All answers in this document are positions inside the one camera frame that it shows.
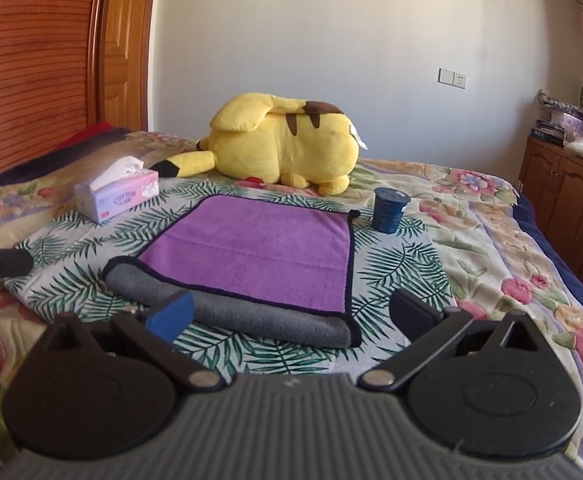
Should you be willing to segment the purple and grey towel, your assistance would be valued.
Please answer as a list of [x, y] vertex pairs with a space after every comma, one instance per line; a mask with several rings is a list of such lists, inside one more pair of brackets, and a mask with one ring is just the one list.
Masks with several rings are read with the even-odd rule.
[[177, 292], [201, 324], [333, 349], [357, 348], [353, 221], [328, 211], [213, 195], [136, 256], [110, 259], [117, 294], [155, 308]]

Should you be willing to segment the palm leaf print cloth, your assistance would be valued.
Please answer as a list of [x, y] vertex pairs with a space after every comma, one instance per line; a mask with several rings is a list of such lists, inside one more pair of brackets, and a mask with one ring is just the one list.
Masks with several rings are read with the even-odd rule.
[[[47, 223], [20, 244], [33, 257], [32, 271], [2, 283], [45, 321], [69, 311], [85, 322], [107, 320], [128, 305], [128, 299], [113, 292], [102, 278], [107, 262], [138, 255], [152, 236], [214, 195], [332, 212], [354, 208], [334, 198], [169, 179], [147, 204], [100, 226], [75, 209]], [[407, 339], [390, 320], [391, 293], [405, 288], [433, 309], [442, 310], [453, 302], [449, 280], [424, 222], [405, 216], [395, 234], [383, 234], [372, 227], [371, 208], [360, 205], [357, 211], [360, 217], [352, 226], [352, 316], [362, 336], [360, 347], [315, 348], [195, 322], [177, 337], [176, 348], [226, 379], [237, 373], [347, 373], [357, 377], [365, 368], [402, 350]]]

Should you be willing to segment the floral bed quilt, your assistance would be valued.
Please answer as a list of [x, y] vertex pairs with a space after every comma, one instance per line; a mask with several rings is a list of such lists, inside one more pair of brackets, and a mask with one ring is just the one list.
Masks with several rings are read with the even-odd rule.
[[[192, 140], [131, 132], [45, 177], [0, 187], [0, 248], [21, 244], [47, 223], [75, 209], [74, 186], [116, 159], [132, 155], [147, 165], [190, 151]], [[216, 172], [196, 180], [323, 198], [311, 190], [234, 182]], [[452, 304], [476, 318], [497, 321], [511, 311], [529, 314], [576, 383], [583, 402], [583, 286], [534, 223], [515, 188], [497, 177], [420, 162], [363, 159], [345, 194], [334, 198], [374, 211], [375, 188], [411, 196], [403, 217], [422, 222], [450, 284]], [[0, 404], [47, 321], [0, 283]], [[567, 453], [583, 467], [583, 414]], [[0, 412], [0, 463], [16, 448]]]

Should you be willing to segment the dark blue blanket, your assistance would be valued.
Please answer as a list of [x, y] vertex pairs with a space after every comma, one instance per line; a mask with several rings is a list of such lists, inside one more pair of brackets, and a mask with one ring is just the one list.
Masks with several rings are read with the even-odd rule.
[[0, 174], [0, 187], [45, 177], [53, 171], [68, 166], [70, 162], [76, 162], [94, 153], [98, 148], [105, 148], [105, 146], [124, 140], [129, 133], [131, 133], [130, 129], [114, 127], [113, 130], [80, 144], [59, 151], [53, 150], [48, 154], [22, 162], [22, 164]]

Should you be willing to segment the dark blue cup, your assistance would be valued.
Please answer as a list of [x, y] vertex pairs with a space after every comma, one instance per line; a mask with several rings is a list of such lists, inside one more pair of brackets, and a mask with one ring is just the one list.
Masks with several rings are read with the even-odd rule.
[[411, 196], [396, 188], [375, 188], [372, 227], [374, 230], [393, 234], [398, 231]]

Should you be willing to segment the red pillow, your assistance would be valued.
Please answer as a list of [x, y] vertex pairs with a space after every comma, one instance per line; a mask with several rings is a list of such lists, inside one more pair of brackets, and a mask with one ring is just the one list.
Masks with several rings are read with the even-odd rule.
[[59, 143], [56, 146], [55, 151], [68, 148], [69, 146], [73, 146], [75, 144], [80, 144], [86, 140], [90, 140], [95, 136], [100, 136], [101, 134], [109, 132], [113, 129], [114, 127], [110, 124], [110, 122], [98, 122], [98, 124], [88, 126], [78, 133], [75, 133], [73, 136], [70, 136], [69, 139]]

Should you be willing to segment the pink white tissue box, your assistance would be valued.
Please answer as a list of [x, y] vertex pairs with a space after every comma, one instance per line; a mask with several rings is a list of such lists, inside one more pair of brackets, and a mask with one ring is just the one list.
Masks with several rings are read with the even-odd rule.
[[76, 209], [95, 223], [105, 222], [159, 194], [159, 174], [136, 157], [124, 156], [101, 174], [74, 187]]

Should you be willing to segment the wooden side cabinet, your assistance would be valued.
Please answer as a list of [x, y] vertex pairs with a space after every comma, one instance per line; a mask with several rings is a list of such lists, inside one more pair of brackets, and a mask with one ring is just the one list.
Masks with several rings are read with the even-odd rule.
[[518, 184], [535, 224], [583, 284], [583, 158], [531, 136]]

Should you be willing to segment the wooden slatted headboard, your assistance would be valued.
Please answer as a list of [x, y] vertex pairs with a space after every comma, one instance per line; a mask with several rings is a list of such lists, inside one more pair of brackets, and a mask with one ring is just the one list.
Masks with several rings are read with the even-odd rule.
[[95, 10], [96, 0], [0, 0], [0, 174], [92, 122]]

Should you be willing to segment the yellow Pikachu plush toy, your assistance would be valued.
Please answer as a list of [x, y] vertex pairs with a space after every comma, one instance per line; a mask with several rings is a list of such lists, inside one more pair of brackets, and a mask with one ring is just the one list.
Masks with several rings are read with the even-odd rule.
[[352, 120], [333, 104], [251, 92], [234, 96], [216, 112], [195, 151], [163, 159], [151, 169], [162, 178], [215, 169], [239, 180], [314, 185], [320, 195], [334, 196], [349, 188], [365, 148]]

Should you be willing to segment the stack of books and boxes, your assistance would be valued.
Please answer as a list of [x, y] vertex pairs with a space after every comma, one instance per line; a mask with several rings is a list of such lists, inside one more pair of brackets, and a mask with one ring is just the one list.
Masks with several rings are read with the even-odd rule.
[[583, 108], [538, 92], [540, 116], [531, 129], [531, 138], [562, 148], [583, 138]]

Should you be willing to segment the white wall socket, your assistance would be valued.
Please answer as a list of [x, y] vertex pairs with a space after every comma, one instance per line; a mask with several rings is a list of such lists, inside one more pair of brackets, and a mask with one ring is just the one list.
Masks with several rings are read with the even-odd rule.
[[465, 74], [454, 72], [454, 70], [447, 70], [440, 68], [438, 72], [439, 84], [446, 84], [454, 88], [465, 89], [467, 84], [467, 76]]

